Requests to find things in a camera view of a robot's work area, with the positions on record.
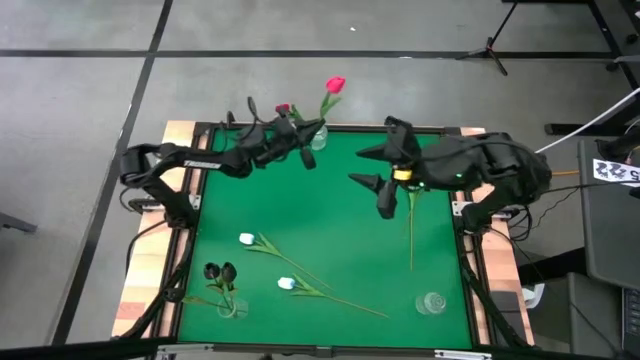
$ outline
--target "green tabletop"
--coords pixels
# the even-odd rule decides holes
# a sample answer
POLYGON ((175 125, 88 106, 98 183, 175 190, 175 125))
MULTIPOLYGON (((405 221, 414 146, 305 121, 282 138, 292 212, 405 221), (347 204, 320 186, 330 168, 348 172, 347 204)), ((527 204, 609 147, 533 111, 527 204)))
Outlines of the green tabletop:
MULTIPOLYGON (((384 142, 384 133, 330 132, 306 170, 298 152, 247 179, 210 172, 187 295, 217 302, 205 285, 207 262, 235 265, 237 297, 248 303, 242 319, 225 319, 212 306, 186 304, 181 342, 281 345, 471 348, 447 192, 422 194, 414 225, 414 269, 409 269, 408 196, 398 193, 395 219, 383 220, 376 197, 349 173, 389 175, 389 165, 359 158, 357 150, 384 142), (326 289, 289 263, 247 251, 240 233, 264 234, 285 256, 331 286, 326 289), (318 290, 372 310, 325 298, 291 296, 280 277, 301 275, 318 290), (416 297, 437 292, 443 313, 423 315, 416 297)), ((423 144, 438 135, 421 135, 423 144)), ((220 144, 217 135, 215 144, 220 144)))

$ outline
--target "gray floor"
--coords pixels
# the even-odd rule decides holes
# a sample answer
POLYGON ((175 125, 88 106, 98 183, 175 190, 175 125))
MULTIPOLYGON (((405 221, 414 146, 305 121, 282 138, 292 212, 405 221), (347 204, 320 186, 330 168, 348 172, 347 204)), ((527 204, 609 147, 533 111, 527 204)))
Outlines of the gray floor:
MULTIPOLYGON (((612 3, 603 12, 624 37, 629 24, 612 3)), ((2 6, 0 48, 146 49, 162 1, 2 6)), ((507 10, 498 0, 176 0, 160 47, 462 51, 481 46, 507 10)), ((496 49, 607 47, 586 6, 521 5, 496 49)), ((508 77, 486 61, 157 59, 131 144, 160 141, 170 119, 218 121, 226 110, 247 119, 247 95, 263 114, 282 102, 313 111, 336 74, 347 87, 333 123, 379 124, 392 114, 416 125, 506 131, 532 148, 555 139, 543 124, 584 123, 630 91, 621 72, 599 62, 504 64, 508 77)), ((39 225, 34 235, 0 231, 0 348, 47 341, 141 66, 142 59, 0 58, 0 211, 39 225)), ((575 155, 573 140, 547 153, 557 171, 577 169, 575 155)), ((545 196, 534 214, 559 196, 545 196)), ((560 205, 522 247, 551 256, 581 246, 579 201, 560 205)), ((113 199, 70 341, 108 338, 138 221, 113 199)))

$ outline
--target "wooden board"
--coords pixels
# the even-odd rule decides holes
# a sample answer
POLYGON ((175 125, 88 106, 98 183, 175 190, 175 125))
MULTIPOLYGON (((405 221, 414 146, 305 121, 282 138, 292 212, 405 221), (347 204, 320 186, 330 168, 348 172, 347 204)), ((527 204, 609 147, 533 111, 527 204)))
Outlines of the wooden board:
MULTIPOLYGON (((169 121, 162 142, 173 142, 177 145, 190 146, 194 127, 194 121, 169 121)), ((483 133, 484 129, 462 128, 461 131, 463 135, 473 135, 483 133)), ((203 146, 204 141, 201 142, 199 147, 202 148, 203 146)), ((193 193, 195 193, 199 175, 199 171, 194 170, 191 182, 191 190, 193 193)), ((174 190, 179 190, 182 186, 183 176, 184 169, 176 168, 166 172, 162 179, 174 190)), ((490 185, 476 189, 473 193, 474 201, 481 200, 490 193, 491 190, 492 187, 490 185)), ((462 193, 458 193, 458 199, 463 200, 462 193)), ((143 215, 140 222, 140 230, 160 221, 162 216, 163 213, 159 211, 143 215)), ((494 221, 492 226, 496 230, 508 234, 506 222, 494 221)), ((160 226, 148 234, 145 234, 137 241, 131 257, 130 270, 125 280, 112 335, 121 335, 129 330, 157 294, 160 288, 160 280, 164 270, 170 237, 171 229, 166 226, 160 226)), ((183 232, 183 234, 181 234, 179 249, 184 247, 185 237, 186 232, 183 232)), ((468 248, 470 248, 470 239, 466 239, 465 242, 468 244, 468 248)), ((513 291, 518 294, 527 341, 533 344, 533 334, 524 306, 520 280, 518 278, 518 269, 511 244, 498 234, 487 233, 483 236, 482 250, 490 290, 513 291)), ((471 256, 470 261, 472 266, 475 266, 475 261, 471 256)), ((478 324, 480 342, 482 344, 488 344, 489 332, 485 314, 482 310, 482 305, 475 295, 474 308, 476 309, 476 322, 478 324)), ((169 323, 172 311, 173 306, 171 304, 165 307, 163 323, 160 329, 161 336, 169 334, 169 323)))

